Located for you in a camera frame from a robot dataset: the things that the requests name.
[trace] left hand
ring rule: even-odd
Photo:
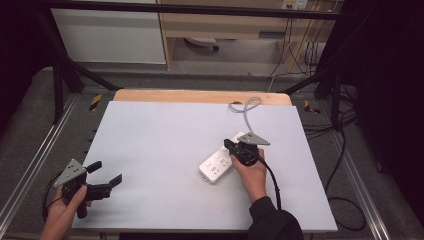
[[[87,186],[82,186],[68,205],[60,199],[50,206],[49,215],[47,217],[46,225],[44,225],[43,232],[41,233],[40,240],[59,240],[67,239],[69,237],[69,230],[72,226],[75,213],[78,206],[84,201],[87,194]],[[62,197],[62,188],[58,188],[53,199]]]

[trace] finger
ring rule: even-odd
[[[262,148],[258,148],[259,156],[261,156],[265,160],[265,151]]]
[[[62,197],[62,185],[60,185],[58,188],[57,188],[57,190],[56,190],[56,192],[55,192],[55,194],[54,194],[54,198],[53,199],[59,199],[59,198],[61,198]]]
[[[231,162],[233,163],[233,166],[238,170],[239,169],[239,166],[240,166],[240,161],[234,156],[234,155],[232,155],[231,154]]]
[[[66,208],[66,211],[74,215],[75,212],[77,211],[78,206],[82,203],[82,201],[84,201],[86,194],[87,194],[87,186],[84,185],[75,193],[74,197],[69,202],[68,207]]]

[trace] power socket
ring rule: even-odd
[[[231,141],[237,143],[237,138],[243,136],[243,132],[237,133]],[[222,146],[206,161],[199,166],[200,173],[210,183],[215,183],[225,172],[233,166],[228,149]]]
[[[292,10],[296,5],[296,0],[284,0],[281,9]]]
[[[308,0],[296,0],[294,4],[294,10],[305,10],[306,4],[308,4]]]

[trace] gray floor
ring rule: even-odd
[[[266,76],[275,68],[279,58],[275,52],[275,43],[239,40],[222,40],[218,43],[220,43],[220,50],[216,53],[210,49],[191,46],[183,40],[178,41],[174,68],[171,71],[103,72],[100,75],[115,84],[129,88],[268,90],[270,80],[267,80]],[[284,66],[281,66],[278,71],[284,72]],[[285,89],[305,77],[299,74],[276,78],[271,91]],[[61,170],[71,158],[79,160],[85,158],[84,151],[88,151],[90,147],[89,139],[95,136],[93,130],[97,129],[107,102],[113,98],[114,94],[103,91],[98,108],[90,112],[88,108],[95,95],[93,92],[100,89],[92,82],[86,81],[86,83],[91,91],[78,96],[75,109],[9,225],[8,234],[39,233],[43,226],[41,195],[48,179]],[[326,123],[323,114],[303,110],[305,99],[309,100],[313,106],[319,106],[312,95],[315,86],[310,85],[291,96],[293,104],[298,106],[303,124]],[[328,105],[329,102],[324,100],[320,104]],[[11,169],[1,175],[1,208],[5,206],[51,127],[53,103],[51,73],[40,72],[34,77],[22,107],[13,116],[8,130],[0,139],[0,169]],[[376,162],[360,127],[350,125],[346,128],[346,142],[392,239],[424,239],[423,227],[402,197],[393,178],[376,171]],[[321,180],[325,184],[340,154],[339,149],[331,134],[310,140],[309,144]],[[338,170],[328,195],[357,201],[343,167]],[[332,207],[335,217],[341,222],[349,226],[360,224],[360,215],[350,205],[336,203]],[[373,234],[368,227],[359,232],[351,232],[341,227],[339,229],[336,233],[316,235],[315,239],[373,239]],[[95,234],[76,232],[75,235]]]

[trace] wrist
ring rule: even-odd
[[[256,200],[266,197],[267,194],[265,191],[259,191],[259,192],[249,192],[249,198],[250,198],[250,202],[254,203],[256,202]]]

